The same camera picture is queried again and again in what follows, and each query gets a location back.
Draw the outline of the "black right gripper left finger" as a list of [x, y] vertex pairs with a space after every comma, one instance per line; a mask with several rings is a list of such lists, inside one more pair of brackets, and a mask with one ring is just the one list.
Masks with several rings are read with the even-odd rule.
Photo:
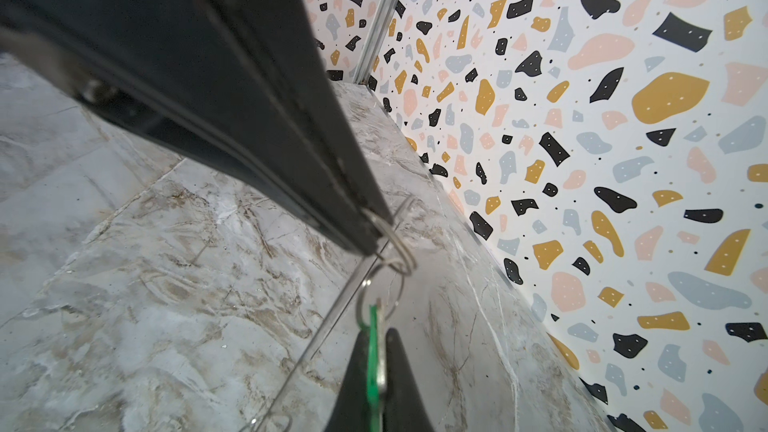
[[368, 352], [370, 333], [360, 331], [325, 432], [370, 432], [371, 411], [368, 402]]

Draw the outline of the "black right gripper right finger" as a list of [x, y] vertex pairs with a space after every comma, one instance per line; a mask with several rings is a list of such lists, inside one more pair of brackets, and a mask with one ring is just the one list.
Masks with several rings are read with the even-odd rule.
[[384, 432], [434, 430], [395, 328], [379, 341], [379, 426]]

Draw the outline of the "green key tag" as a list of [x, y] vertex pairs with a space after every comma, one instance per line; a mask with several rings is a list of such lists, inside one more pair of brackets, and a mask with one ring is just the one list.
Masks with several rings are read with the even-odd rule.
[[366, 399], [369, 408], [369, 430], [382, 430], [383, 401], [386, 394], [386, 352], [384, 315], [381, 301], [369, 307], [369, 343], [366, 372]]

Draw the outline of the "perforated metal key holder plate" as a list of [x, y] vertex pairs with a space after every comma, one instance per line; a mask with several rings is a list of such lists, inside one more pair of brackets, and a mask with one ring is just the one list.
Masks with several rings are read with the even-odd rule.
[[338, 324], [339, 320], [347, 311], [350, 304], [357, 297], [357, 294], [362, 288], [363, 283], [366, 282], [369, 276], [373, 273], [373, 269], [379, 263], [383, 262], [383, 253], [388, 248], [390, 248], [390, 243], [391, 241], [389, 239], [382, 240], [378, 246], [378, 250], [374, 254], [363, 257], [358, 261], [357, 266], [348, 277], [346, 283], [339, 292], [339, 295], [333, 302], [329, 312], [326, 314], [317, 331], [310, 339], [307, 347], [291, 369], [285, 382], [278, 390], [275, 398], [271, 401], [264, 412], [259, 412], [250, 418], [240, 428], [240, 431], [265, 431], [269, 420], [278, 415], [286, 415], [288, 417], [288, 424], [285, 430], [288, 431], [290, 429], [292, 417], [287, 412], [279, 412], [278, 404], [285, 398], [291, 387], [299, 378], [300, 374], [306, 370], [310, 361], [314, 358], [324, 342], [331, 335], [334, 327]]

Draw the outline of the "aluminium corner post right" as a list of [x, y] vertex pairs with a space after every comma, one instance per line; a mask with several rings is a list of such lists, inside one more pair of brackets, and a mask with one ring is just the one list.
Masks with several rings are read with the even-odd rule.
[[363, 42], [359, 61], [351, 78], [352, 83], [365, 85], [368, 82], [368, 77], [373, 71], [375, 58], [385, 39], [388, 24], [393, 17], [397, 1], [379, 0], [369, 35]]

